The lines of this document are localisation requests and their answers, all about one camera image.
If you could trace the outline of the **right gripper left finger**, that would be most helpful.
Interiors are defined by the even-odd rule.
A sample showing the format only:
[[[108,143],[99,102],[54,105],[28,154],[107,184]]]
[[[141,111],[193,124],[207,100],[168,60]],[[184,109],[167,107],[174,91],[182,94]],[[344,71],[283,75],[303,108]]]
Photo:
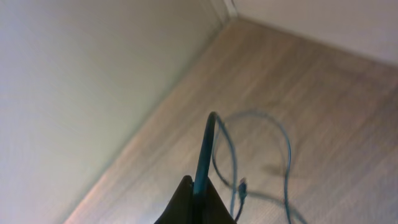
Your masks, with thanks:
[[[186,175],[180,181],[165,210],[155,224],[191,224],[193,212],[193,180]]]

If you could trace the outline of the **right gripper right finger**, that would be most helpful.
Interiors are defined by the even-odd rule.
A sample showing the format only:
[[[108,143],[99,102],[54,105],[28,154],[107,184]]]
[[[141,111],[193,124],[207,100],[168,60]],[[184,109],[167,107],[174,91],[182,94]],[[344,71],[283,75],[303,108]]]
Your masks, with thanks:
[[[236,224],[234,218],[227,211],[221,197],[218,195],[210,179],[208,179],[204,201],[203,223]]]

